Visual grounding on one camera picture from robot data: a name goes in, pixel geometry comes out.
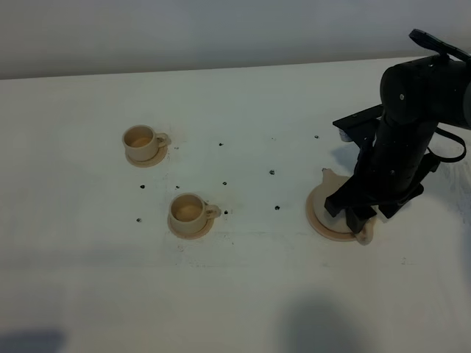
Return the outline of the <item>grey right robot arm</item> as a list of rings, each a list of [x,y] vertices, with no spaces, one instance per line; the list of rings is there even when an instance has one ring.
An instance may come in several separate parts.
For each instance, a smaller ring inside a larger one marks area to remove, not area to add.
[[[345,212],[358,234],[381,211],[391,218],[424,191],[423,179],[440,163],[465,157],[440,157],[428,147],[434,134],[463,144],[438,127],[470,128],[470,55],[419,29],[409,37],[433,56],[394,65],[380,81],[381,103],[333,122],[360,149],[354,173],[329,195],[331,216]]]

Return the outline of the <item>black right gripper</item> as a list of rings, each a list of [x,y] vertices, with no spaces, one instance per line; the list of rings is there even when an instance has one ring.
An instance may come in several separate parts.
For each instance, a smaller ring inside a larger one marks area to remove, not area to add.
[[[332,217],[345,209],[353,234],[360,233],[378,209],[392,218],[423,192],[421,181],[439,164],[434,157],[424,157],[438,125],[435,121],[401,125],[379,104],[333,125],[352,139],[360,152],[350,181],[325,199],[325,209]]]

